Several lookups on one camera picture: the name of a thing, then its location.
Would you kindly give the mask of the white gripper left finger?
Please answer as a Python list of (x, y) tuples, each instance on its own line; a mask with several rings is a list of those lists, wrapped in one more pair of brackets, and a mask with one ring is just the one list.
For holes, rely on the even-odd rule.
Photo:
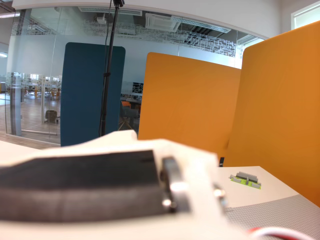
[(138, 140), (137, 135), (132, 130), (115, 131), (84, 143), (42, 150), (12, 143), (1, 143), (0, 145), (6, 147), (6, 150), (0, 154), (0, 167), (2, 169), (37, 157), (81, 157), (99, 154), (153, 151), (156, 163), (159, 165), (160, 159), (175, 155), (174, 146), (171, 142), (164, 139)]

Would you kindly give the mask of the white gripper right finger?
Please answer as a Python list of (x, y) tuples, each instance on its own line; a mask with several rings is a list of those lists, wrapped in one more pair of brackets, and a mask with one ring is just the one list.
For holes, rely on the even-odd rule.
[(181, 179), (173, 179), (171, 192), (186, 197), (195, 216), (223, 216), (226, 200), (220, 187), (217, 155), (179, 143), (173, 143), (171, 150), (181, 174)]

